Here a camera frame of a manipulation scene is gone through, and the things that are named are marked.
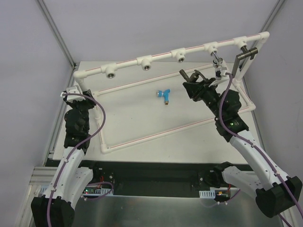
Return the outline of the dark bronze faucet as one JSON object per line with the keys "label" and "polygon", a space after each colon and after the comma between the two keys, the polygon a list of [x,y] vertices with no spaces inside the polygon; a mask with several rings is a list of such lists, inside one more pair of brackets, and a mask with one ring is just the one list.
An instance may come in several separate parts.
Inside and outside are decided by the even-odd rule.
{"label": "dark bronze faucet", "polygon": [[206,80],[206,77],[198,70],[194,70],[194,72],[190,77],[187,75],[187,73],[184,70],[180,70],[179,73],[184,78],[184,80],[189,83],[196,82],[200,77],[203,80]]}

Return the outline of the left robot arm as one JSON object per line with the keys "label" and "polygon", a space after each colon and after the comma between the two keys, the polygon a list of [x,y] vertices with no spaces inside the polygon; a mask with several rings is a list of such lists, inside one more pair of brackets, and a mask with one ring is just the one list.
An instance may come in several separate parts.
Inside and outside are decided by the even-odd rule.
{"label": "left robot arm", "polygon": [[31,202],[37,227],[72,226],[76,204],[86,185],[95,184],[100,179],[98,170],[80,166],[90,143],[89,110],[96,105],[91,100],[91,92],[81,92],[78,86],[73,86],[61,96],[71,107],[64,115],[64,150],[48,188]]}

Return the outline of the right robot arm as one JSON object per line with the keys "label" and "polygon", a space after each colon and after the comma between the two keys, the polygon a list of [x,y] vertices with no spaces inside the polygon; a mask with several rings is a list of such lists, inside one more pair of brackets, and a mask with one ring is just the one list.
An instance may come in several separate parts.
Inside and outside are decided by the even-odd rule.
{"label": "right robot arm", "polygon": [[303,209],[298,201],[303,183],[297,177],[290,177],[263,149],[259,147],[247,124],[238,114],[241,108],[240,95],[227,87],[220,94],[211,83],[214,79],[200,82],[187,80],[183,83],[190,99],[203,101],[215,115],[218,133],[244,157],[254,171],[256,178],[239,170],[235,165],[224,162],[214,169],[215,187],[227,183],[239,188],[255,200],[261,212],[272,218],[296,206]]}

